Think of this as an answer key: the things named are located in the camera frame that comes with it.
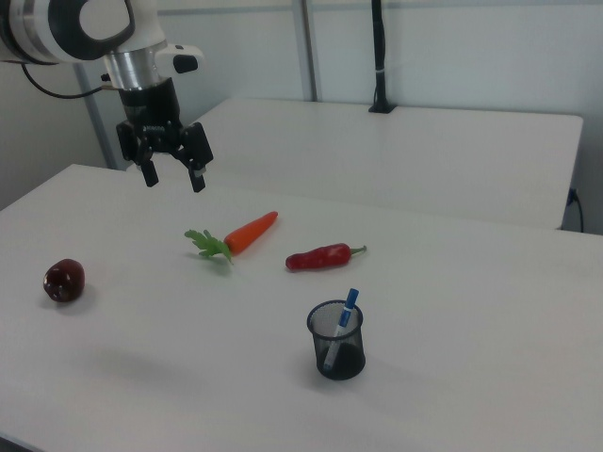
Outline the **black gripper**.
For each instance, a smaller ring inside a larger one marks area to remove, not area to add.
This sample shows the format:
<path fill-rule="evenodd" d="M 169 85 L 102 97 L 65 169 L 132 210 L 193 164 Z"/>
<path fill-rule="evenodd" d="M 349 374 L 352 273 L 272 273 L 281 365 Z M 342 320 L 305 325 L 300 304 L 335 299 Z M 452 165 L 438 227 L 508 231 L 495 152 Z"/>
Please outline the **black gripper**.
<path fill-rule="evenodd" d="M 204 172 L 214 155 L 199 122 L 183 128 L 172 79 L 146 89 L 120 89 L 119 94 L 126 115 L 116 126 L 123 159 L 139 167 L 145 184 L 152 187 L 158 183 L 153 150 L 176 150 L 175 158 L 187 168 L 193 191 L 202 191 Z"/>

